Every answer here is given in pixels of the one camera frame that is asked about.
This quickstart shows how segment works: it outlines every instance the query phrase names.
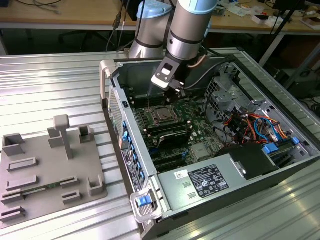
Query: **circuit board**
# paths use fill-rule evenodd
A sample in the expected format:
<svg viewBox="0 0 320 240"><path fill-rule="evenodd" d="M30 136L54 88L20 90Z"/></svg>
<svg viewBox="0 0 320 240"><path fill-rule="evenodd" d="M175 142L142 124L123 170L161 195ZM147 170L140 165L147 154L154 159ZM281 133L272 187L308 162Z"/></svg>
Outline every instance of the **circuit board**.
<svg viewBox="0 0 320 240"><path fill-rule="evenodd" d="M198 163L213 158L224 147L218 135L213 131L201 110L201 102L191 98L179 100L171 105L150 106L133 109L133 114L144 142L149 149L150 156L157 170L161 173L179 167ZM179 124L186 126L178 131ZM164 147L159 147L161 137L152 135L152 129L159 127L181 133L183 143L179 137L170 139Z"/></svg>

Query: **wooden desk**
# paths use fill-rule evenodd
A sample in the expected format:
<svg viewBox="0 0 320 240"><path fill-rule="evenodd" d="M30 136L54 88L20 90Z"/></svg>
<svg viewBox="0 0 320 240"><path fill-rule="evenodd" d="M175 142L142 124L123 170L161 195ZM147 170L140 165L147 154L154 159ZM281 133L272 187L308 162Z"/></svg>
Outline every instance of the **wooden desk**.
<svg viewBox="0 0 320 240"><path fill-rule="evenodd" d="M21 0L32 3L32 0ZM0 8L0 23L69 24L112 26L121 8L120 0L63 0L56 3L61 14L11 0L8 8ZM127 23L135 25L129 15Z"/></svg>
<svg viewBox="0 0 320 240"><path fill-rule="evenodd" d="M112 24L121 7L120 0L63 0L56 4L61 14L42 10L35 6L11 0L8 8L0 8L0 29L67 29L67 30L112 30ZM263 6L272 15L275 10L264 3L253 0L249 6ZM300 22L301 17L293 17L272 43L260 61L261 65L269 59L285 35L320 35ZM134 31L136 22L127 15L125 30ZM269 34L271 27L259 25L251 16L237 16L226 11L225 16L213 16L210 32L236 34Z"/></svg>

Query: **chair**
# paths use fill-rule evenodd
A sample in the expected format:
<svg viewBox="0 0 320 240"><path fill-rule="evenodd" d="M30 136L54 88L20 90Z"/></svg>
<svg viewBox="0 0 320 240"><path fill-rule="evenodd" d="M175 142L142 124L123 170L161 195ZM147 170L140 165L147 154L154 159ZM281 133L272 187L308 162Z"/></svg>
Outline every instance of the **chair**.
<svg viewBox="0 0 320 240"><path fill-rule="evenodd" d="M66 36L80 35L80 34L85 34L84 39L82 40L81 47L80 47L80 52L83 52L85 50L86 43L87 43L88 39L92 39L93 36L101 39L105 43L107 43L109 40L108 38L102 36L101 34L98 33L98 31L95 31L95 30L75 30L75 31L70 31L67 33L60 34L59 35L59 43L63 44L65 42L64 37L66 37Z"/></svg>

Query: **metal work surface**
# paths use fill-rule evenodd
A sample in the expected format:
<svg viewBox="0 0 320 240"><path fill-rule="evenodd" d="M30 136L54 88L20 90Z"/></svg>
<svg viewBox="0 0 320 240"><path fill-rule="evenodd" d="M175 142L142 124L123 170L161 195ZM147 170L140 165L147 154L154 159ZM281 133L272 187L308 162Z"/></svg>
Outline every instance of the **metal work surface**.
<svg viewBox="0 0 320 240"><path fill-rule="evenodd" d="M235 48L251 72L320 138L317 119L270 76ZM94 131L108 196L0 230L1 239L91 238L138 240L138 224L100 104L99 63L121 54L77 53L6 56L0 59L0 138L19 132L23 138L46 135L52 117L68 114L70 128L89 124ZM246 89L253 97L255 89ZM161 239L319 239L320 162L280 185L212 213Z"/></svg>

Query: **power supply label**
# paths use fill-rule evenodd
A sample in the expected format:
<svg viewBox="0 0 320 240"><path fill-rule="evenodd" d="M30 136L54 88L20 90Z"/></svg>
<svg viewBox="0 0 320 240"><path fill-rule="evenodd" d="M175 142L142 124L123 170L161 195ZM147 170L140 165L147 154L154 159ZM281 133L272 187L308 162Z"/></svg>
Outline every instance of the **power supply label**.
<svg viewBox="0 0 320 240"><path fill-rule="evenodd" d="M188 173L201 198L228 189L229 186L215 164Z"/></svg>

